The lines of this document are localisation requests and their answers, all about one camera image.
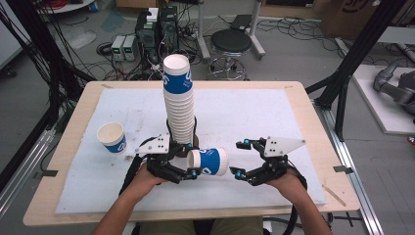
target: wooden table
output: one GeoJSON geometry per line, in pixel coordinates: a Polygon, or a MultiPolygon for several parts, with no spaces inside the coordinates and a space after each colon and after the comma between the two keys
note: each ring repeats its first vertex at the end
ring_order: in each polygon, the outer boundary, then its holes
{"type": "MultiPolygon", "coordinates": [[[[56,177],[43,177],[23,218],[27,226],[77,224],[98,222],[103,213],[55,214],[55,208],[64,189],[70,163],[79,147],[82,135],[92,117],[101,92],[111,88],[160,88],[159,81],[92,81],[89,82],[70,118],[48,169],[58,170],[56,177]]],[[[323,184],[327,204],[321,212],[350,212],[359,209],[359,202],[346,175],[335,172],[333,166],[341,165],[327,134],[309,101],[301,83],[295,81],[194,81],[195,89],[284,89],[297,119],[302,137],[307,141],[320,182],[323,184]]],[[[291,208],[248,208],[203,211],[147,211],[135,212],[130,220],[166,220],[215,218],[248,215],[290,213],[291,208]]]]}

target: person's arm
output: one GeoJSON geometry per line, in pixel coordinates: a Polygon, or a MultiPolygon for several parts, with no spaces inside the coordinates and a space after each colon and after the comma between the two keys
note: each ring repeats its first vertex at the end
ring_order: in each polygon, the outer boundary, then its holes
{"type": "Polygon", "coordinates": [[[271,180],[267,184],[278,189],[281,195],[296,207],[306,235],[332,234],[320,211],[318,211],[307,191],[293,172],[289,170],[282,177],[271,180]]]}
{"type": "Polygon", "coordinates": [[[92,234],[122,234],[135,205],[162,182],[165,180],[154,177],[147,171],[147,165],[142,164],[130,185],[116,199],[92,234]]]}

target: blue and white cup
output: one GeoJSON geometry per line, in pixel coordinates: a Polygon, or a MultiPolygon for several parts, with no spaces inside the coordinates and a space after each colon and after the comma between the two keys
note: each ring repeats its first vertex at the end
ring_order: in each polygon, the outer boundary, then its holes
{"type": "Polygon", "coordinates": [[[187,166],[199,167],[202,174],[221,176],[228,165],[228,155],[223,148],[192,150],[187,154],[187,166]]]}
{"type": "Polygon", "coordinates": [[[189,60],[183,55],[167,56],[163,71],[163,96],[171,137],[180,144],[193,143],[195,114],[189,60]]]}
{"type": "Polygon", "coordinates": [[[118,122],[106,123],[98,129],[98,140],[113,154],[121,154],[127,147],[124,127],[118,122]]]}

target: person's leg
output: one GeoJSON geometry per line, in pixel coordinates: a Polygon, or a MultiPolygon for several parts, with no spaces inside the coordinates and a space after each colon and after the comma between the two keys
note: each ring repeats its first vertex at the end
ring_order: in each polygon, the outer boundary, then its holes
{"type": "Polygon", "coordinates": [[[140,223],[140,235],[196,235],[192,220],[140,223]]]}
{"type": "Polygon", "coordinates": [[[217,218],[210,235],[262,235],[262,216],[217,218]]]}

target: black stool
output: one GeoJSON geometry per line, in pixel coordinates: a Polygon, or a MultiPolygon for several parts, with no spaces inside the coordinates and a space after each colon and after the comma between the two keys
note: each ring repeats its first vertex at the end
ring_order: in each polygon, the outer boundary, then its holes
{"type": "Polygon", "coordinates": [[[223,57],[214,59],[209,64],[207,76],[213,75],[228,80],[243,77],[244,80],[248,80],[244,65],[234,57],[247,54],[251,45],[250,37],[240,30],[225,29],[215,32],[210,38],[210,46],[223,57]]]}

